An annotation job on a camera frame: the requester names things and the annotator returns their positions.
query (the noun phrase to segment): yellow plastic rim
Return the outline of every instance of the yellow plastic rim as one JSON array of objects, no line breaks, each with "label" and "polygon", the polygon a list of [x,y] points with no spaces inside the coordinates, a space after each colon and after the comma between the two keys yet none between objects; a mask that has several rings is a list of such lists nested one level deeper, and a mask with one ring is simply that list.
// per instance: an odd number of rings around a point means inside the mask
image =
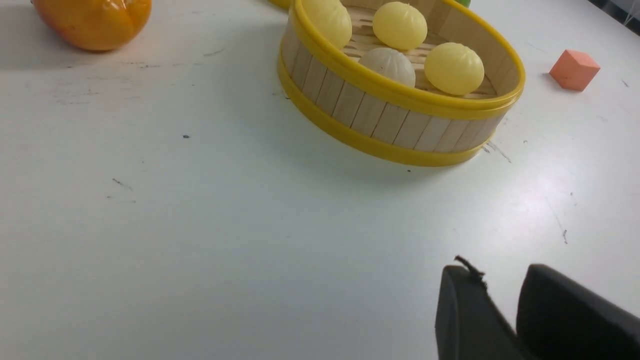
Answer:
[{"label": "yellow plastic rim", "polygon": [[302,0],[292,1],[293,9],[289,11],[289,18],[298,39],[309,52],[323,63],[327,69],[330,69],[342,79],[362,89],[364,92],[394,105],[448,119],[485,120],[498,117],[507,112],[518,100],[524,89],[525,70],[515,50],[500,33],[483,19],[454,0],[442,1],[480,24],[491,36],[497,39],[513,60],[520,75],[520,82],[510,93],[493,99],[462,99],[400,85],[349,59],[342,51],[324,39],[311,24],[302,8]]},{"label": "yellow plastic rim", "polygon": [[325,114],[311,100],[307,99],[287,73],[282,59],[282,48],[278,59],[278,77],[282,83],[282,88],[293,104],[317,127],[338,141],[377,158],[419,167],[445,167],[463,163],[473,158],[491,138],[489,136],[489,139],[481,145],[461,152],[422,152],[391,145],[369,138],[346,127]]},{"label": "yellow plastic rim", "polygon": [[269,0],[269,2],[283,9],[288,9],[289,5],[291,4],[291,0]]}]

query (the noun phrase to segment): bamboo steamer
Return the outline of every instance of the bamboo steamer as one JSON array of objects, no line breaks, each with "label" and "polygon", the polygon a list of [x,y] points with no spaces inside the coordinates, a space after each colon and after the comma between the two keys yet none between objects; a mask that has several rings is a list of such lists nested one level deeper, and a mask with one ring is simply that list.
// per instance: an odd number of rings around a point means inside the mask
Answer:
[{"label": "bamboo steamer", "polygon": [[[521,96],[522,61],[502,35],[457,2],[409,0],[427,19],[429,34],[419,48],[404,52],[416,71],[416,88],[395,83],[358,63],[367,51],[384,46],[372,20],[388,2],[342,0],[353,36],[337,49],[311,25],[303,0],[291,0],[278,61],[284,90],[315,125],[373,156],[418,166],[469,160]],[[481,57],[485,79],[475,92],[455,97],[427,81],[424,59],[444,42],[464,44]]]}]

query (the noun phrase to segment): orange fruit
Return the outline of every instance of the orange fruit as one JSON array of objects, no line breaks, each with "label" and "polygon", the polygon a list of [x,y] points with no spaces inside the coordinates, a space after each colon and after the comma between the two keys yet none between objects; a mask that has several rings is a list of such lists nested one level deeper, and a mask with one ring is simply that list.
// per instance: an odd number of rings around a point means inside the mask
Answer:
[{"label": "orange fruit", "polygon": [[130,42],[151,14],[151,0],[33,0],[33,6],[68,43],[90,51]]}]

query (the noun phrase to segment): white table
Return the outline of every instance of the white table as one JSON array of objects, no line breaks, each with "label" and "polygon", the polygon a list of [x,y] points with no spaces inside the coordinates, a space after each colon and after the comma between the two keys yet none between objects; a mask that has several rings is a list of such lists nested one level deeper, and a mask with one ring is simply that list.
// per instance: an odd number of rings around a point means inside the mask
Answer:
[{"label": "white table", "polygon": [[[156,0],[102,55],[4,0],[0,357],[436,359],[456,254],[512,323],[530,263],[640,314],[640,39],[585,0],[472,9],[527,86],[504,155],[433,169],[305,120],[276,78],[286,16],[263,0]],[[602,66],[581,94],[543,74],[569,46]]]}]

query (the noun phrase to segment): pink cube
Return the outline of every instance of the pink cube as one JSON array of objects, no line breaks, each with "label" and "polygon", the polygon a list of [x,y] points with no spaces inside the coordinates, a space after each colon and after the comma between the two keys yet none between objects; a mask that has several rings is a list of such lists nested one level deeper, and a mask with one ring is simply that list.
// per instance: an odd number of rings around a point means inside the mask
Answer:
[{"label": "pink cube", "polygon": [[600,66],[587,53],[565,50],[549,74],[569,90],[583,91],[598,74]]}]

